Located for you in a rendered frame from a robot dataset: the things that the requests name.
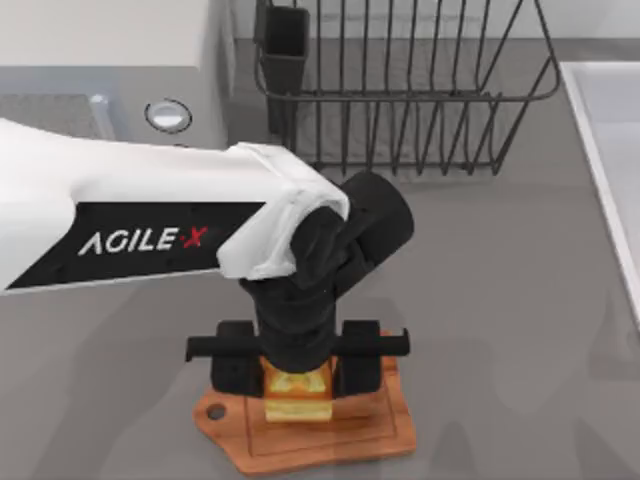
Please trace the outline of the golden yellow bread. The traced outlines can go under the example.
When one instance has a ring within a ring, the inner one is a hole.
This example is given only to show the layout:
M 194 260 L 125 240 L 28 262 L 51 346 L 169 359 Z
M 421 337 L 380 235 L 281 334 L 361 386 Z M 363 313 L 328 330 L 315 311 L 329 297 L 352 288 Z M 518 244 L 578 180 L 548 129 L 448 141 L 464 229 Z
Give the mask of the golden yellow bread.
M 264 413 L 269 423 L 329 422 L 333 416 L 330 361 L 304 373 L 289 373 L 261 359 Z

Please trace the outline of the wooden cutting board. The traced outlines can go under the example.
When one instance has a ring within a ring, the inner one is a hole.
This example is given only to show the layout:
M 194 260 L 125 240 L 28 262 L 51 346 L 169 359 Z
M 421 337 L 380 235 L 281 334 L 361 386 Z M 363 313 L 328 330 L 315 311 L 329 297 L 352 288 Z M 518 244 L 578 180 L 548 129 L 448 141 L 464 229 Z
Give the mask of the wooden cutting board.
M 274 367 L 260 335 L 243 341 Z M 269 423 L 262 398 L 236 396 L 212 386 L 193 409 L 196 428 L 248 476 L 287 473 L 340 463 L 383 459 L 415 451 L 416 429 L 405 400 L 397 360 L 410 352 L 408 332 L 393 335 L 375 321 L 348 321 L 330 337 L 319 368 L 332 363 L 333 416 L 329 422 Z M 216 335 L 188 339 L 185 358 L 208 358 Z

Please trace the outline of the round microwave knob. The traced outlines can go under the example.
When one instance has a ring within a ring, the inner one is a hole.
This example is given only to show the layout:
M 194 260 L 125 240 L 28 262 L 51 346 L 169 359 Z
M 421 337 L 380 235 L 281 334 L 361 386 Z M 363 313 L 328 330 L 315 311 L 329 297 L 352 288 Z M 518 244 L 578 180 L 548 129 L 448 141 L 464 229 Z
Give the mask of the round microwave knob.
M 147 104 L 144 117 L 153 129 L 171 135 L 187 130 L 193 122 L 189 108 L 175 99 L 163 99 Z

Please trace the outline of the grey mesh microwave window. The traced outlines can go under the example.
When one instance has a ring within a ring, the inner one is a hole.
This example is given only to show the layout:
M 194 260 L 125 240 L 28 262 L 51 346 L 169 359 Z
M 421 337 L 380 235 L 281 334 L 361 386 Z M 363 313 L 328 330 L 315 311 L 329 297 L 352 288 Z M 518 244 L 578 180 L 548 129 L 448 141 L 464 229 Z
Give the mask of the grey mesh microwave window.
M 86 95 L 0 94 L 0 117 L 57 134 L 105 139 Z

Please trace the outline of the dark utensil holder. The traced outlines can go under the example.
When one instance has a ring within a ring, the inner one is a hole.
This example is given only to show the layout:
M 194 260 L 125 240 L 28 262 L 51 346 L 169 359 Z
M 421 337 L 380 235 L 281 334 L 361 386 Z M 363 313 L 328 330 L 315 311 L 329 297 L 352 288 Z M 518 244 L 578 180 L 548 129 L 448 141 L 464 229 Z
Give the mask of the dark utensil holder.
M 310 12 L 303 7 L 256 0 L 254 42 L 264 92 L 280 99 L 300 93 L 309 53 Z

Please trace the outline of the pale microwave oven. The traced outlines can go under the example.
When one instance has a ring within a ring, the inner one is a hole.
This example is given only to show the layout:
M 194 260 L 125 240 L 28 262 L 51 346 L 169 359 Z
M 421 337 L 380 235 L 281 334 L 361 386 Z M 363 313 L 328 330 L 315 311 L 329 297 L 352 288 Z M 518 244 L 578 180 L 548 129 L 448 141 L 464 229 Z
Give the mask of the pale microwave oven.
M 0 0 L 0 94 L 86 95 L 108 140 L 226 147 L 234 75 L 229 0 Z M 147 123 L 163 99 L 187 130 Z

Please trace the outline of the white sink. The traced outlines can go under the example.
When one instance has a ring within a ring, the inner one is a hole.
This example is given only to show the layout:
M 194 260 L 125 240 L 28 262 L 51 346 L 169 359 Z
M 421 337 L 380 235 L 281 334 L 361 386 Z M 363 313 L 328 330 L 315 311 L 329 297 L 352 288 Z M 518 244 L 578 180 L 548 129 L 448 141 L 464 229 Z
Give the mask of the white sink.
M 640 61 L 560 70 L 640 332 Z

